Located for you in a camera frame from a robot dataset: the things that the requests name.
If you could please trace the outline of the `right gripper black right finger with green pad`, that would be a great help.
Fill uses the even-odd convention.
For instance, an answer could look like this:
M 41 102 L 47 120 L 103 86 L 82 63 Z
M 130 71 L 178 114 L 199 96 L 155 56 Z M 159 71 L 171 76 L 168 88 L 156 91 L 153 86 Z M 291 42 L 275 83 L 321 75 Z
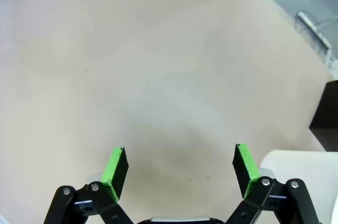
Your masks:
M 303 180 L 283 184 L 261 175 L 246 144 L 235 146 L 232 164 L 242 201 L 226 223 L 255 223 L 263 211 L 273 212 L 279 223 L 320 223 Z

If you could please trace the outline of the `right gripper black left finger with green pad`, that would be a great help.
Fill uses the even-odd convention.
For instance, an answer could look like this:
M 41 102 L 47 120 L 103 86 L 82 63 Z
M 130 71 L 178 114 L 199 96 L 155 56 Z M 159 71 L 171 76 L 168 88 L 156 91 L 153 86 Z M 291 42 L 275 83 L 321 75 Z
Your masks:
M 59 187 L 51 201 L 44 223 L 86 223 L 99 215 L 104 223 L 132 223 L 118 204 L 129 165 L 123 147 L 114 148 L 98 181 L 76 190 Z

